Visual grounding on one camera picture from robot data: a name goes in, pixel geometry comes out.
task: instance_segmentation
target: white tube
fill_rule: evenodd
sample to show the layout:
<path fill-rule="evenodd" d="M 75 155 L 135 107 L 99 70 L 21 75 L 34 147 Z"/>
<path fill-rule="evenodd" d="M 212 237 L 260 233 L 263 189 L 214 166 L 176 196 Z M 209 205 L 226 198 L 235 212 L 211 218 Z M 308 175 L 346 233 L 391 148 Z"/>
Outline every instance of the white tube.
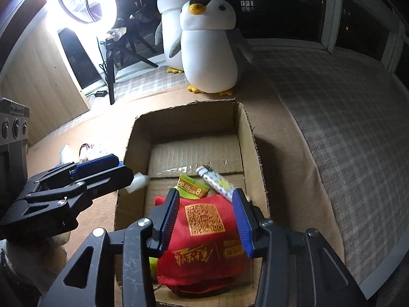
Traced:
<path fill-rule="evenodd" d="M 206 181 L 220 195 L 223 195 L 230 203 L 233 202 L 233 192 L 236 189 L 231 183 L 229 183 L 224 177 L 222 177 L 216 171 L 210 171 L 204 166 L 200 166 L 196 169 L 196 173 Z"/>
<path fill-rule="evenodd" d="M 131 194 L 137 190 L 146 187 L 148 182 L 149 177 L 144 176 L 141 172 L 138 172 L 134 175 L 132 183 L 128 187 L 125 187 L 125 189 L 128 192 L 128 194 Z"/>

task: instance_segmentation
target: knob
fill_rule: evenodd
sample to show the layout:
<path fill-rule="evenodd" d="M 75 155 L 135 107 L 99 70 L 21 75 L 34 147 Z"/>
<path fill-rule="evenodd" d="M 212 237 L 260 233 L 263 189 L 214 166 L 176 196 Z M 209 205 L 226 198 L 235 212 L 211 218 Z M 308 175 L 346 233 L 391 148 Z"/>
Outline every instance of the knob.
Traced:
<path fill-rule="evenodd" d="M 14 136 L 15 139 L 18 138 L 18 134 L 20 132 L 19 128 L 20 128 L 20 120 L 18 118 L 16 118 L 14 120 L 14 123 L 13 123 L 13 136 Z"/>
<path fill-rule="evenodd" d="M 24 121 L 23 123 L 23 135 L 25 136 L 27 134 L 27 121 Z"/>
<path fill-rule="evenodd" d="M 3 121 L 3 126 L 1 128 L 1 134 L 3 135 L 4 139 L 7 139 L 9 136 L 9 120 L 7 119 Z"/>

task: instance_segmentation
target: wooden panel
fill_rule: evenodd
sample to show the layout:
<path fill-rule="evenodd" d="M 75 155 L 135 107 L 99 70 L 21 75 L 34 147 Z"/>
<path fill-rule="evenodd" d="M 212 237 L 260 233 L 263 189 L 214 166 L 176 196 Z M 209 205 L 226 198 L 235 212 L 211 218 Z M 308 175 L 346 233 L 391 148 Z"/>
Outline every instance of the wooden panel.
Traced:
<path fill-rule="evenodd" d="M 2 96 L 30 107 L 31 144 L 90 109 L 51 22 L 47 14 L 37 24 L 0 84 Z"/>

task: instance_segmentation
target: cardboard box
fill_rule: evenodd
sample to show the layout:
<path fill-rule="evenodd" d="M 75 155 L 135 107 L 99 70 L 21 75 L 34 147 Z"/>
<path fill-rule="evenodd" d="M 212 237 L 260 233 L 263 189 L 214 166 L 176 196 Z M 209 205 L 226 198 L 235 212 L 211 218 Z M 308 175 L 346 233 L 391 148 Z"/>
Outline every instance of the cardboard box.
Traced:
<path fill-rule="evenodd" d="M 195 102 L 140 116 L 135 121 L 124 164 L 135 173 L 148 174 L 151 181 L 132 194 L 119 191 L 115 230 L 147 216 L 156 195 L 166 195 L 181 173 L 197 178 L 196 168 L 203 164 L 210 164 L 243 188 L 263 214 L 269 216 L 252 129 L 244 106 L 233 100 Z M 155 291 L 156 300 L 160 304 L 191 307 L 247 307 L 255 300 L 260 267 L 261 261 L 253 260 L 251 272 L 243 274 L 236 286 L 221 295 L 186 299 L 163 286 Z M 116 275 L 121 284 L 119 259 Z"/>

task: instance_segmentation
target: ring light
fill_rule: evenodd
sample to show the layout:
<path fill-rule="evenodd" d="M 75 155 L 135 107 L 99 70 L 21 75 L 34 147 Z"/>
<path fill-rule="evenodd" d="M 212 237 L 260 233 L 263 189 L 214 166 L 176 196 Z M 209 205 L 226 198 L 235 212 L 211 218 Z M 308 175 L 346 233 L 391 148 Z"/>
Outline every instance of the ring light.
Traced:
<path fill-rule="evenodd" d="M 96 0 L 101 6 L 101 18 L 95 22 L 83 21 L 74 16 L 64 5 L 62 0 L 47 0 L 50 12 L 61 26 L 75 32 L 93 32 L 96 36 L 103 36 L 114 26 L 117 20 L 116 0 Z"/>

